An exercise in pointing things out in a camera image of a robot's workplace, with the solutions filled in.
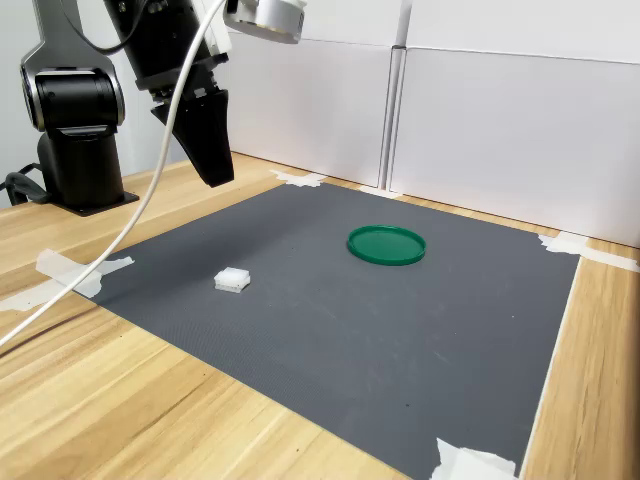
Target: white tape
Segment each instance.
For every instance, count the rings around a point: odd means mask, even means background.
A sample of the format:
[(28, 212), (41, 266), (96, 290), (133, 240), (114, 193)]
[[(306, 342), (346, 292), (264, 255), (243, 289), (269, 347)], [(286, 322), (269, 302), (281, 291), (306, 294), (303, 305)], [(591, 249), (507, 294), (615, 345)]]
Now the white tape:
[(326, 175), (320, 175), (319, 173), (309, 173), (299, 177), (297, 175), (290, 175), (278, 170), (269, 170), (271, 173), (275, 173), (278, 176), (278, 180), (286, 180), (287, 185), (296, 185), (298, 187), (319, 187), (322, 183), (320, 180), (327, 178)]
[(402, 196), (401, 193), (390, 192), (389, 190), (382, 190), (380, 188), (367, 187), (366, 185), (361, 186), (360, 191), (384, 198), (398, 198)]
[[(92, 298), (102, 289), (100, 281), (103, 275), (120, 270), (132, 263), (131, 257), (102, 262), (74, 290), (87, 298)], [(26, 312), (33, 307), (48, 302), (80, 275), (85, 268), (86, 265), (69, 260), (53, 250), (47, 249), (40, 252), (36, 261), (36, 270), (51, 277), (51, 280), (0, 301), (0, 312), (6, 310)]]
[(456, 448), (437, 440), (440, 465), (431, 474), (431, 480), (515, 480), (515, 463), (492, 453)]
[(576, 235), (575, 233), (560, 232), (557, 237), (547, 237), (538, 235), (542, 245), (550, 252), (571, 253), (581, 255), (589, 260), (605, 263), (612, 267), (624, 268), (632, 272), (640, 272), (638, 262), (632, 258), (620, 257), (612, 253), (601, 252), (594, 248), (587, 247), (588, 237)]

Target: green lid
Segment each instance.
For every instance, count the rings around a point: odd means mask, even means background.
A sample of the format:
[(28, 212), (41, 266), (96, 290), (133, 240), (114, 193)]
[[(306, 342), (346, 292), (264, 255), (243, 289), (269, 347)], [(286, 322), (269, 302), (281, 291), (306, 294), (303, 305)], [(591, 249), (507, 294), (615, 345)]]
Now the green lid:
[(409, 265), (427, 251), (420, 235), (389, 225), (360, 227), (349, 234), (347, 246), (356, 257), (379, 265)]

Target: wooden table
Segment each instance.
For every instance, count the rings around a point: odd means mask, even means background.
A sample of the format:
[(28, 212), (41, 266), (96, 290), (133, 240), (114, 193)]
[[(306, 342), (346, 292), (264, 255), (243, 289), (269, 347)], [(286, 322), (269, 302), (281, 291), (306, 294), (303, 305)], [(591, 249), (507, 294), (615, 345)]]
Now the wooden table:
[[(280, 185), (270, 168), (302, 173), (242, 155), (235, 155), (235, 166), (237, 180), (215, 189), (190, 164), (169, 166), (120, 248)], [(142, 195), (150, 178), (133, 175), (125, 186)], [(426, 200), (399, 200), (557, 234)], [(35, 270), (45, 248), (81, 263), (95, 259), (136, 206), (89, 218), (51, 205), (0, 211), (0, 298), (47, 279)], [(640, 259), (629, 247), (597, 240), (590, 246)], [(524, 478), (640, 478), (639, 279), (580, 261)], [(1, 312), (0, 335), (27, 315)], [(0, 350), (0, 477), (134, 476), (402, 477), (215, 368), (68, 294)]]

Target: white wall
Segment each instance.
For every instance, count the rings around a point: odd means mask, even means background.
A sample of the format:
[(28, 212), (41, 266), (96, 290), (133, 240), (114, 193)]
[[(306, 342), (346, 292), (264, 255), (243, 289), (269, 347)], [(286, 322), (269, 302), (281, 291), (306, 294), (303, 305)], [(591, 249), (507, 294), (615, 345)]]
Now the white wall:
[(229, 90), (231, 148), (377, 185), (391, 49), (231, 38), (231, 60), (216, 69)]
[(303, 38), (362, 45), (396, 42), (402, 0), (309, 0)]
[(640, 246), (640, 66), (410, 49), (391, 189)]
[[(20, 60), (39, 41), (38, 26), (31, 2), (11, 2), (0, 16), (0, 181), (28, 163), (37, 162), (36, 144), (40, 134), (33, 128), (22, 95)], [(31, 175), (42, 180), (38, 172)], [(0, 192), (0, 207), (9, 206), (5, 191)]]
[(409, 46), (640, 62), (637, 0), (414, 0)]

